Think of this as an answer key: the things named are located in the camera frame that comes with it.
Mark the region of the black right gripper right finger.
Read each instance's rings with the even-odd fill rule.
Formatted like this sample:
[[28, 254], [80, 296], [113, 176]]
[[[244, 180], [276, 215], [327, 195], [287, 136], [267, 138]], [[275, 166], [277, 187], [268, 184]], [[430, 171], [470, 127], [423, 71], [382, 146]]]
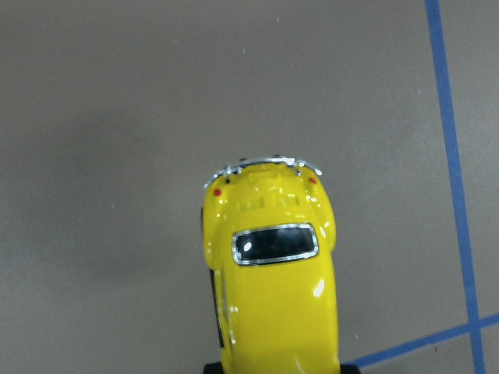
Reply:
[[358, 366], [354, 364], [340, 364], [341, 374], [358, 374]]

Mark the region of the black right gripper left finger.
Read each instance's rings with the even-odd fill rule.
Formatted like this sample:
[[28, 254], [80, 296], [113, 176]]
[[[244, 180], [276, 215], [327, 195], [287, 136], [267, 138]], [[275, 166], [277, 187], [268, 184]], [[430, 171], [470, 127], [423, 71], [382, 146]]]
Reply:
[[207, 363], [203, 367], [203, 374], [222, 374], [221, 362]]

